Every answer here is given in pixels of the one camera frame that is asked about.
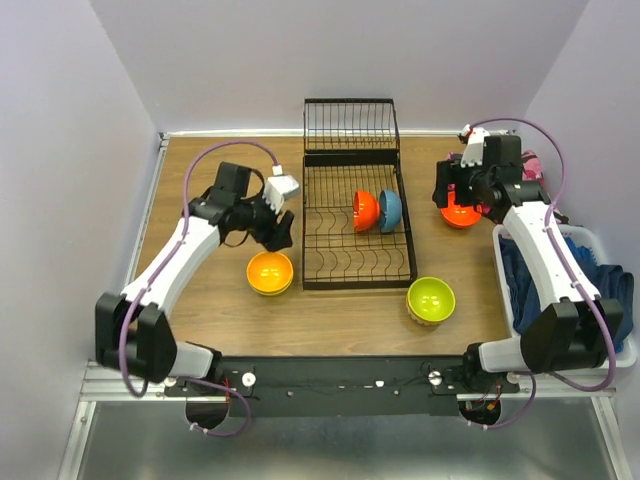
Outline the lime green bowl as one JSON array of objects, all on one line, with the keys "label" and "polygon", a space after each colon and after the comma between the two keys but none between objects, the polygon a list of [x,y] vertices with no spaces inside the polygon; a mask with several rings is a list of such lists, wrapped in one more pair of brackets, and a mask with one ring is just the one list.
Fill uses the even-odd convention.
[{"label": "lime green bowl", "polygon": [[442,304],[449,304],[453,309],[453,313],[456,308],[456,298],[453,290],[445,281],[436,277],[416,279],[407,290],[407,301],[412,304],[440,301]]}]

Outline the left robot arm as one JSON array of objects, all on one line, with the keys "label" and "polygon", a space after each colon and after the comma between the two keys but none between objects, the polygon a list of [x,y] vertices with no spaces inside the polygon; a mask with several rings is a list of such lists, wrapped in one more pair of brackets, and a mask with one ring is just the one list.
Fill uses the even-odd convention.
[{"label": "left robot arm", "polygon": [[245,232],[269,252],[292,246],[294,215],[287,200],[299,182],[273,169],[257,194],[247,194],[256,170],[223,162],[215,181],[187,203],[187,210],[160,253],[121,293],[105,293],[95,306],[97,362],[150,383],[187,377],[201,395],[214,393],[222,380],[220,352],[175,340],[169,315],[203,261],[229,233]]}]

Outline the yellow-green bowl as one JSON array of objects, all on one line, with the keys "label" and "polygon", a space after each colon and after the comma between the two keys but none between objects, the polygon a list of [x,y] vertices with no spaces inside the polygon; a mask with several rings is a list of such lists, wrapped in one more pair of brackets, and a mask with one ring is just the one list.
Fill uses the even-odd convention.
[{"label": "yellow-green bowl", "polygon": [[264,285],[251,284],[251,288],[258,294],[263,296],[277,296],[284,293],[290,284],[279,286],[278,288],[267,288]]}]

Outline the pink camouflage garment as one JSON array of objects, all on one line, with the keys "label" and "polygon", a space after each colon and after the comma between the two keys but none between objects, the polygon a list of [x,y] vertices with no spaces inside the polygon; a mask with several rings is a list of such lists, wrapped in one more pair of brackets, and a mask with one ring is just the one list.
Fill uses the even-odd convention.
[{"label": "pink camouflage garment", "polygon": [[[538,156],[532,150],[526,150],[521,154],[521,158],[524,161],[522,179],[524,181],[538,181],[542,188],[546,189],[541,162]],[[488,218],[491,212],[491,208],[486,205],[476,206],[474,210],[485,218]],[[554,217],[561,224],[570,223],[569,217],[563,215],[558,209],[554,211]]]}]

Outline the cream ribbed bowl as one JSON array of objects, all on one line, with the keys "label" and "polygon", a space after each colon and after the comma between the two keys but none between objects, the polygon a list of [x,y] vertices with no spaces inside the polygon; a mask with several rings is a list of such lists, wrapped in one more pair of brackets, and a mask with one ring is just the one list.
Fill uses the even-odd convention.
[{"label": "cream ribbed bowl", "polygon": [[445,322],[453,313],[453,309],[449,304],[442,304],[440,301],[436,303],[418,303],[412,304],[406,302],[406,308],[409,316],[416,323],[436,327]]}]

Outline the blue denim jeans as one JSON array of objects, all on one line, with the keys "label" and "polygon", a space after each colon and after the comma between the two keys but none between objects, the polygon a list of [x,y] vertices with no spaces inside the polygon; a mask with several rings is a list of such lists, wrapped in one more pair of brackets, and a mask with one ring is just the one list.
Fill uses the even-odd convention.
[{"label": "blue denim jeans", "polygon": [[[564,236],[565,242],[579,267],[605,299],[616,299],[623,318],[613,343],[617,354],[624,350],[624,341],[633,330],[634,276],[621,265],[598,260],[593,249],[584,242],[575,242],[574,236]],[[540,315],[540,302],[536,286],[516,243],[499,236],[506,285],[513,314],[512,327],[524,333]]]}]

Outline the black wire dish rack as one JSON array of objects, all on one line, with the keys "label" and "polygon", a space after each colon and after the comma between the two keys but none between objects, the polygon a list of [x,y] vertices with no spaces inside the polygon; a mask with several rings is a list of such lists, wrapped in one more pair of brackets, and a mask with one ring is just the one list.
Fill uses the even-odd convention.
[{"label": "black wire dish rack", "polygon": [[417,263],[390,98],[308,98],[302,285],[404,288]]}]

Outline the red-orange bowl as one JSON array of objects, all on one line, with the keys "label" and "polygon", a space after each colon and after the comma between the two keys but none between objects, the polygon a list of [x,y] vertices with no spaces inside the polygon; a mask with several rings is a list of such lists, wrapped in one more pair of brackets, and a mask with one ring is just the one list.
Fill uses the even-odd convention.
[{"label": "red-orange bowl", "polygon": [[448,192],[448,203],[444,208],[439,209],[442,219],[450,227],[466,229],[477,224],[482,213],[473,206],[461,206],[455,202],[455,192]]},{"label": "red-orange bowl", "polygon": [[353,198],[353,226],[357,233],[370,230],[378,222],[380,206],[369,192],[357,190]]}]

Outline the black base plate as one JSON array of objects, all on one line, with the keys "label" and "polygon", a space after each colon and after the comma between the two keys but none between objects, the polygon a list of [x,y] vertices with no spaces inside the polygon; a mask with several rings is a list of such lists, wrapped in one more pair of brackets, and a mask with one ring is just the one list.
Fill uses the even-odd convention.
[{"label": "black base plate", "polygon": [[219,369],[254,417],[455,416],[464,396],[519,391],[504,373],[466,374],[460,355],[226,356]]}]

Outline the orange-yellow bowl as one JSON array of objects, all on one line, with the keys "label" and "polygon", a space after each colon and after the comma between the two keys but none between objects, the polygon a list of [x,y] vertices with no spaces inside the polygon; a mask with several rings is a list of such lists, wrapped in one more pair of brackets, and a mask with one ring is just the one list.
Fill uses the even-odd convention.
[{"label": "orange-yellow bowl", "polygon": [[291,284],[294,268],[291,260],[280,252],[261,252],[251,258],[246,267],[249,285],[264,285],[267,288]]}]

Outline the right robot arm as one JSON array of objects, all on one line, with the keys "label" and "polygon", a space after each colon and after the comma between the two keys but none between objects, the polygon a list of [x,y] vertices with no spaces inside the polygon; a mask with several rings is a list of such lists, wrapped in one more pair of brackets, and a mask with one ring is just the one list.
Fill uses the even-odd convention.
[{"label": "right robot arm", "polygon": [[486,207],[515,241],[538,293],[540,313],[517,337],[468,347],[460,379],[480,392],[497,373],[550,374],[584,392],[609,387],[616,373],[613,338],[623,319],[583,273],[563,239],[555,206],[537,180],[523,177],[521,140],[471,127],[460,154],[436,165],[432,199],[453,194],[462,207]]}]

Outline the blue bowl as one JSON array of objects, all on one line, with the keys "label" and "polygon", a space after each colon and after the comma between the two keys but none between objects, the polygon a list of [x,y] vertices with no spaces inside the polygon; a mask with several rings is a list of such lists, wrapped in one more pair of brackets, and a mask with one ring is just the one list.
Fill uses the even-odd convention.
[{"label": "blue bowl", "polygon": [[399,195],[390,189],[384,189],[379,195],[379,229],[382,233],[393,231],[402,220],[402,202]]}]

